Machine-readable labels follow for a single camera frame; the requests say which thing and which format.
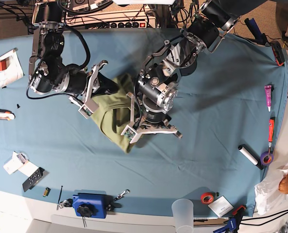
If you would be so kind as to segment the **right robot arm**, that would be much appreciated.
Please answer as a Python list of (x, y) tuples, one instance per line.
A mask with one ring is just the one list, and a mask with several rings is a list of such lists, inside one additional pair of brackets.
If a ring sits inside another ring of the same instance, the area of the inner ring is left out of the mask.
[[(68, 96), (78, 106), (79, 113), (86, 119), (99, 108), (94, 96), (117, 93), (119, 87), (100, 71), (108, 63), (102, 60), (85, 72), (91, 54), (82, 34), (66, 24), (65, 9), (58, 1), (37, 1), (32, 24), (36, 27), (33, 36), (32, 55), (29, 58), (28, 90), (33, 90), (39, 99), (57, 95)], [(85, 50), (86, 58), (81, 65), (64, 65), (62, 52), (65, 45), (64, 30), (73, 32)]]

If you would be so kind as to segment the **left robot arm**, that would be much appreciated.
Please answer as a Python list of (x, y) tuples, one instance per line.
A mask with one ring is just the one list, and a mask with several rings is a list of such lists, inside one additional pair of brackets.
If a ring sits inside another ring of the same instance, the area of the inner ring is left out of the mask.
[(172, 134), (182, 138), (170, 124), (169, 111), (178, 94), (179, 80), (197, 68), (201, 52), (213, 53), (226, 35), (240, 21), (215, 0), (196, 4), (196, 11), (186, 20), (180, 34), (149, 55), (134, 80), (130, 120), (120, 133), (127, 145), (133, 145), (148, 134)]

